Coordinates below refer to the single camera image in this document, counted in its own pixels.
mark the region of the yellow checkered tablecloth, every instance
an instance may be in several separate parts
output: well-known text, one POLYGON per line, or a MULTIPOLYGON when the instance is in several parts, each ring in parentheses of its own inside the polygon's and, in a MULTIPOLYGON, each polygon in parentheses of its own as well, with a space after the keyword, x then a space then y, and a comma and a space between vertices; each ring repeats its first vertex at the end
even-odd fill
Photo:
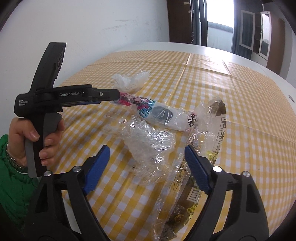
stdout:
MULTIPOLYGON (((133 75, 150 71, 139 96, 172 107, 194 110, 215 96, 226 105, 227 127, 216 164, 227 172, 249 171, 261 194, 270 233, 285 218, 296 198, 296 116, 273 80, 249 68, 202 55, 171 51, 112 53, 79 71, 62 86, 92 84, 111 88, 115 73, 133 75)), ((140 186, 130 172, 132 156, 123 141, 103 131, 109 111, 126 116, 111 103, 64 108, 66 130, 58 153, 56 172, 69 171, 110 147, 110 161, 94 192, 88 196, 101 226, 112 240, 152 240, 153 209, 163 183, 140 186)), ((170 155, 183 152, 188 133, 178 132, 170 155)), ((175 240, 183 240, 201 211, 202 195, 190 222, 175 240)), ((227 195, 216 227, 221 230, 231 195, 227 195)))

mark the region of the green sleeve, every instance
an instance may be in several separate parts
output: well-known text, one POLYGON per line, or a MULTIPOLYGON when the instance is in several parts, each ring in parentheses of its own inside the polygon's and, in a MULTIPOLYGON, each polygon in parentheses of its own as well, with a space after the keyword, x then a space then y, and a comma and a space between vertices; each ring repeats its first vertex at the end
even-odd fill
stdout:
POLYGON ((38 186, 37 178, 18 173, 6 156, 8 135, 0 139, 0 204, 10 220, 23 229, 33 191, 38 186))

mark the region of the plastic bag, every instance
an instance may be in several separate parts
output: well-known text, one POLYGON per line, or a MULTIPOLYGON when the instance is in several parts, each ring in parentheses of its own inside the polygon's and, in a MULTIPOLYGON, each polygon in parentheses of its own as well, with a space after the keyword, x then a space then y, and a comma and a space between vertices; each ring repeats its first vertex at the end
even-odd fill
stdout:
POLYGON ((175 134, 168 130, 156 130, 136 116, 127 121, 109 112, 106 118, 109 124, 104 131, 114 133, 124 141, 135 160, 131 169, 139 177, 140 184, 165 180, 172 171, 168 156, 175 147, 175 134))
POLYGON ((115 74, 112 76, 113 88, 118 89, 120 92, 136 93, 139 91, 148 80, 149 72, 142 71, 132 77, 125 75, 115 74))
MULTIPOLYGON (((226 108, 220 98, 211 100, 206 106, 200 104, 196 110, 197 120, 188 136, 186 145, 192 145, 200 155, 207 157, 214 165, 226 130, 226 108)), ((158 199, 156 220, 153 226, 154 240, 171 240, 191 219, 201 197, 194 177, 190 173, 184 155, 179 157, 181 164, 173 181, 165 184, 171 189, 175 205, 165 206, 165 196, 158 199), (168 213, 164 218, 161 212, 168 213)))
POLYGON ((120 93, 120 99, 112 103, 132 106, 134 114, 148 123, 177 131, 190 130, 196 120, 193 112, 128 93, 120 93))

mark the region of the fingernail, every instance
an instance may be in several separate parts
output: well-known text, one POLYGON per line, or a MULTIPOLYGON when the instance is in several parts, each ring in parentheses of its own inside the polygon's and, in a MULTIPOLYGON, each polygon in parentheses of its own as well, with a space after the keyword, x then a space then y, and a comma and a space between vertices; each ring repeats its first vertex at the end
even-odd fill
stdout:
POLYGON ((46 153, 46 152, 41 151, 41 152, 39 153, 39 158, 40 158, 40 159, 45 159, 46 157, 47 157, 47 153, 46 153))
POLYGON ((53 142, 54 142, 53 139, 46 139, 46 140, 44 141, 44 144, 45 144, 45 146, 50 146, 53 142))
POLYGON ((34 140, 38 140, 39 139, 39 135, 38 135, 38 133, 37 133, 37 131, 31 131, 30 132, 30 135, 31 135, 31 137, 34 139, 34 140))

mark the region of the metal watch band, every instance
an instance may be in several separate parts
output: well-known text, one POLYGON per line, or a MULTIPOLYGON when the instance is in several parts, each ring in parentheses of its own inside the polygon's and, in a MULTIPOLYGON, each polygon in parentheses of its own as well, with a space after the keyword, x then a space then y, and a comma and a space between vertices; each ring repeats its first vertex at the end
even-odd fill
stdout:
POLYGON ((6 156, 11 166, 20 174, 28 174, 28 168, 17 164, 16 160, 8 152, 8 144, 6 146, 6 156))

